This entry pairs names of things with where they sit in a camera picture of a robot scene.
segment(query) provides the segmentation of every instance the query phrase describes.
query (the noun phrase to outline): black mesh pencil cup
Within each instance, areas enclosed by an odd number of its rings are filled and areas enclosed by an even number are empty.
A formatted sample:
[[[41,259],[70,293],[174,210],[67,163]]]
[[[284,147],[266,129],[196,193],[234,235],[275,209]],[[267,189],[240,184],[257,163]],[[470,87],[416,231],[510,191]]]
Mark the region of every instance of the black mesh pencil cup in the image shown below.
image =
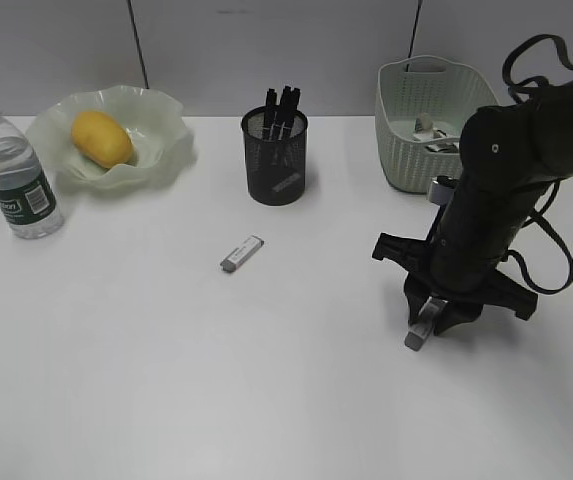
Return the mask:
[[[286,205],[306,187],[306,130],[308,119],[295,112],[292,129],[266,133],[259,107],[242,119],[248,193],[265,205]]]

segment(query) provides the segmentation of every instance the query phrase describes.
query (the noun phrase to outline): plastic bottle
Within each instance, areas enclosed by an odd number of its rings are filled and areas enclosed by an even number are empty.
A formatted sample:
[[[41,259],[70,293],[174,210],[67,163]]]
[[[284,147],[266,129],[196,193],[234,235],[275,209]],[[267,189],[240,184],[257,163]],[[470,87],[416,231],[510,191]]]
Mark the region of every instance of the plastic bottle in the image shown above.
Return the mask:
[[[13,233],[21,238],[44,237],[64,224],[33,147],[2,117],[1,110],[0,209]]]

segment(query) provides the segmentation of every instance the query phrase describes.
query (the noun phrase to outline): white wavy bowl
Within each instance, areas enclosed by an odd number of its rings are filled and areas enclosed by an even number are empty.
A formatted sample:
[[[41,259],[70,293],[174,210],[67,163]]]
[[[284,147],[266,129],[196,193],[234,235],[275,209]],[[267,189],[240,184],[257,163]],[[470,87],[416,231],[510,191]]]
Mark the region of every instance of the white wavy bowl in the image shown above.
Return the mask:
[[[40,113],[26,132],[42,165],[71,180],[97,188],[147,181],[169,162],[179,161],[179,141],[188,134],[183,106],[157,90],[117,85],[98,92],[76,93]],[[82,155],[70,132],[84,110],[111,115],[128,132],[135,155],[110,170]]]

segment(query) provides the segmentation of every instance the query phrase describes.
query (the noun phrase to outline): white woven basket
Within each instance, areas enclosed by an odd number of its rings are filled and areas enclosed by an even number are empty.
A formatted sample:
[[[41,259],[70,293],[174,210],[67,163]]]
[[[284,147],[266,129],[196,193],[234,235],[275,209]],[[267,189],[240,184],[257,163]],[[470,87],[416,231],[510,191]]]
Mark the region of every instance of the white woven basket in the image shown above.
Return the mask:
[[[412,65],[430,70],[412,71]],[[457,153],[435,153],[426,146],[459,141],[466,120],[484,105],[497,105],[490,86],[474,68],[440,57],[421,55],[389,63],[379,70],[375,125],[379,159],[388,182],[405,192],[426,192],[437,175],[459,177]],[[415,120],[428,113],[446,139],[413,139]]]

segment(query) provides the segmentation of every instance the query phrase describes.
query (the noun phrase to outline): item in basket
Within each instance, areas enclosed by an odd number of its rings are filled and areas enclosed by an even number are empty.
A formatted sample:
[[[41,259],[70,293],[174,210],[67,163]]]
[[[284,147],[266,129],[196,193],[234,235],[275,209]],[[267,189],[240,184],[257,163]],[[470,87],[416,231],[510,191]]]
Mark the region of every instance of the item in basket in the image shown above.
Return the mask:
[[[428,113],[420,113],[415,120],[413,138],[418,142],[446,138],[448,134],[439,128]],[[459,142],[433,143],[426,145],[426,150],[435,153],[459,153]]]

